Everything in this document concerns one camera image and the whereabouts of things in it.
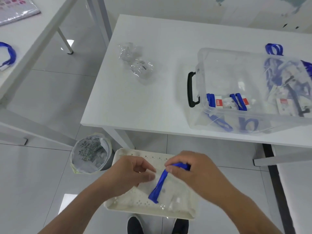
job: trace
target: forearm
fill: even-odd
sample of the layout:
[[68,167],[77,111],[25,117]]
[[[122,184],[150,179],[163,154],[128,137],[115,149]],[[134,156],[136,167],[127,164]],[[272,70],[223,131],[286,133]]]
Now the forearm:
[[109,199],[103,187],[94,182],[84,189],[55,219],[39,234],[80,234],[86,229],[99,206]]
[[224,201],[220,207],[236,225],[240,234],[281,234],[255,202],[237,189],[232,191],[232,198]]

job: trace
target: clear plastic storage box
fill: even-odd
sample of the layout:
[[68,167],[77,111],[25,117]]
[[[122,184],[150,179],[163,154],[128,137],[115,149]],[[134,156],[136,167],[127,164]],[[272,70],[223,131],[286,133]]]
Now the clear plastic storage box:
[[257,135],[312,124],[311,88],[298,59],[202,48],[188,76],[190,127]]

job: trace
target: finger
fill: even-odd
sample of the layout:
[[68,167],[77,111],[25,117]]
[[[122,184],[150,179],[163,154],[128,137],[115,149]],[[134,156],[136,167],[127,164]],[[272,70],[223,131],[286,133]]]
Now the finger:
[[144,169],[149,169],[153,172],[156,172],[156,169],[144,158],[142,157],[136,157],[136,156],[130,156],[131,162],[133,164],[133,167],[142,167]]
[[141,182],[150,182],[155,179],[155,174],[150,172],[143,173],[134,173],[133,174],[133,182],[134,184],[138,184]]
[[137,172],[137,173],[142,173],[142,172],[145,172],[145,171],[146,171],[145,168],[139,167],[139,166],[134,167],[133,170],[134,170],[135,172]]
[[191,182],[192,173],[176,166],[167,166],[166,171],[184,181],[186,184]]
[[182,151],[178,155],[170,158],[168,161],[166,161],[165,166],[172,165],[174,163],[182,162],[182,163],[187,163],[189,165],[192,165],[195,161],[194,157],[192,156],[195,154],[195,152],[191,151]]

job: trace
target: left hand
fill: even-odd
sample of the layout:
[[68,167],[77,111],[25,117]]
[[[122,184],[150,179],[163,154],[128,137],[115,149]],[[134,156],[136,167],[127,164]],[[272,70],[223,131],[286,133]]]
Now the left hand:
[[110,169],[108,169],[95,184],[104,189],[108,198],[120,196],[141,182],[155,179],[155,174],[146,172],[156,169],[142,157],[122,156]]

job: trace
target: right hand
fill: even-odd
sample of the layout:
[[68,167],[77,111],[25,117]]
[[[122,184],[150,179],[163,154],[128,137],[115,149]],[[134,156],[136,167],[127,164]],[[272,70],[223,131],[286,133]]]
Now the right hand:
[[[171,166],[178,162],[191,165],[190,171]],[[224,201],[228,201],[234,194],[239,193],[205,154],[182,151],[170,158],[165,166],[167,172],[184,181],[201,197],[218,206],[222,206]]]

